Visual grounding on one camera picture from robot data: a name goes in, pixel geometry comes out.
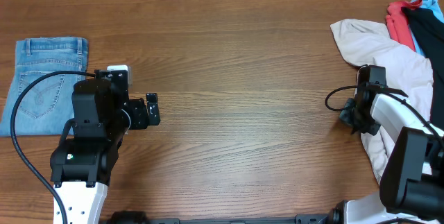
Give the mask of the beige cotton shorts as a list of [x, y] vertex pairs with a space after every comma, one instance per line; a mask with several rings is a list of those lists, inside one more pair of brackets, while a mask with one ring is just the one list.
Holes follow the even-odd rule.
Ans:
[[385, 24], [343, 19], [331, 24], [330, 28], [348, 64], [385, 67], [386, 84], [404, 91], [410, 104], [425, 120], [430, 120], [434, 79], [427, 58], [392, 40]]

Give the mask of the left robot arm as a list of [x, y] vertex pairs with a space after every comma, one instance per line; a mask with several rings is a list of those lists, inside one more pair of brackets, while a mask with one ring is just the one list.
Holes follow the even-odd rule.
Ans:
[[74, 85], [74, 117], [50, 158], [51, 181], [61, 199], [54, 205], [54, 223], [98, 223], [110, 176], [123, 136], [160, 124], [156, 93], [131, 99], [126, 65], [96, 70]]

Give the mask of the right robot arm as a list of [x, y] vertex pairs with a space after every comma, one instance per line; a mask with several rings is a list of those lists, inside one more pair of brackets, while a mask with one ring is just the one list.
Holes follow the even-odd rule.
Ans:
[[399, 89], [358, 86], [351, 126], [367, 132], [383, 127], [395, 139], [379, 191], [344, 201], [327, 215], [327, 223], [443, 222], [443, 131], [428, 123]]

